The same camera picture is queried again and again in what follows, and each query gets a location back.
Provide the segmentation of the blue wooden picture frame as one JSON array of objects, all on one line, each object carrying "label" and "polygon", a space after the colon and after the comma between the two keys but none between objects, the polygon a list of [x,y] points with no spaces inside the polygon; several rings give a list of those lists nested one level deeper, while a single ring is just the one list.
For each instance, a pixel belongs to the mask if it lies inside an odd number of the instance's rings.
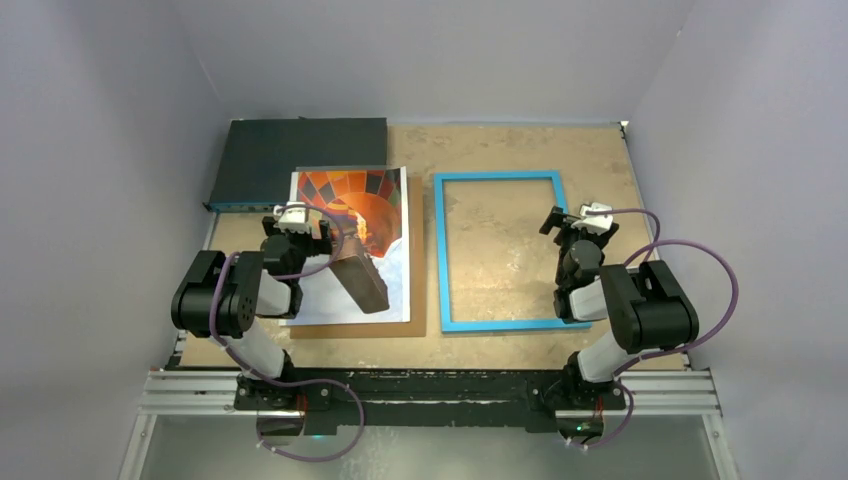
[{"label": "blue wooden picture frame", "polygon": [[483,334],[532,332],[547,330],[588,330],[589,322],[565,324],[560,319],[493,320],[458,322],[452,318],[449,253],[447,244],[447,214],[444,187],[449,182],[548,181],[556,205],[566,209],[567,202],[560,173],[556,170],[439,172],[433,175],[434,207],[437,240],[438,292],[441,332],[443,334]]}]

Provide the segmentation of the hot air balloon photo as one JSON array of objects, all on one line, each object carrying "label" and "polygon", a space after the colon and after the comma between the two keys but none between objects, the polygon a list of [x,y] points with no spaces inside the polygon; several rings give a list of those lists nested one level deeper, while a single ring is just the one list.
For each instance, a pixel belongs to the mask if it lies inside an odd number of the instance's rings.
[{"label": "hot air balloon photo", "polygon": [[303,300],[290,325],[410,321],[408,193],[404,167],[292,174],[289,198],[308,205],[313,236],[326,222],[342,244],[306,261]]}]

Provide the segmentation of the brown backing board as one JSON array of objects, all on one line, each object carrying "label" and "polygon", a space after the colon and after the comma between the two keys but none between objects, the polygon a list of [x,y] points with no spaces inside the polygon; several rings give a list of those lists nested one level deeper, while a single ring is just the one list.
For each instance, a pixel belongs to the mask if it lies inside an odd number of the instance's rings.
[{"label": "brown backing board", "polygon": [[420,177],[407,180],[411,223],[410,321],[348,325],[295,326],[289,336],[295,340],[412,338],[424,337],[427,330],[427,273],[424,233],[423,186]]}]

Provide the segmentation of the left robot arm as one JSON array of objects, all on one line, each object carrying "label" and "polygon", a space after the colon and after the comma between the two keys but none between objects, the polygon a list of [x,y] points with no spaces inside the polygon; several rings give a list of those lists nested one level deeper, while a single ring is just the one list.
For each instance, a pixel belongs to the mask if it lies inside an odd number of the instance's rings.
[{"label": "left robot arm", "polygon": [[333,256],[337,241],[326,219],[313,225],[266,216],[262,225],[266,239],[258,251],[198,251],[172,297],[170,315],[177,329],[221,347],[245,377],[261,380],[264,401],[284,409],[297,399],[300,382],[290,355],[258,319],[294,318],[303,299],[299,280],[309,274],[306,260]]}]

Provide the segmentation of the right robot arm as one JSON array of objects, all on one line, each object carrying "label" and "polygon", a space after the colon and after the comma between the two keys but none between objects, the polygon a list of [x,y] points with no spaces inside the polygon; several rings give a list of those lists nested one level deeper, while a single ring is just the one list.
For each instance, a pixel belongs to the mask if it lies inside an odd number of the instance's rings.
[{"label": "right robot arm", "polygon": [[539,229],[559,230],[556,316],[565,324],[609,322],[609,331],[564,367],[561,392],[576,407],[596,399],[626,362],[683,346],[699,333],[698,315],[665,262],[644,261],[635,271],[606,262],[604,248],[619,229],[614,212],[594,204],[575,216],[554,206]]}]

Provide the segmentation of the dark blue flat box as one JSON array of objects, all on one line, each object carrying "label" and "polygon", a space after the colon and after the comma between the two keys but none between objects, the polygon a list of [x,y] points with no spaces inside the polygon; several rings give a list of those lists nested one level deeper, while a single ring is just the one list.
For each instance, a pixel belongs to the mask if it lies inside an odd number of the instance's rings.
[{"label": "dark blue flat box", "polygon": [[289,198],[295,172],[387,165],[384,118],[233,120],[204,207],[258,211]]}]

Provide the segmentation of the black aluminium mounting rail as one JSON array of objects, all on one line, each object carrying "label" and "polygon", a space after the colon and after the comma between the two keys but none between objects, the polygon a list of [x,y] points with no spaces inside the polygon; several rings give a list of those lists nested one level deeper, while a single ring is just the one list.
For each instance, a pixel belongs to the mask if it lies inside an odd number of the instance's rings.
[{"label": "black aluminium mounting rail", "polygon": [[289,435],[340,427],[508,427],[529,433],[616,428],[626,416],[721,412],[707,372],[630,371],[617,384],[573,387],[559,370],[302,368],[307,385],[283,389],[235,370],[149,374],[147,415],[270,420]]}]

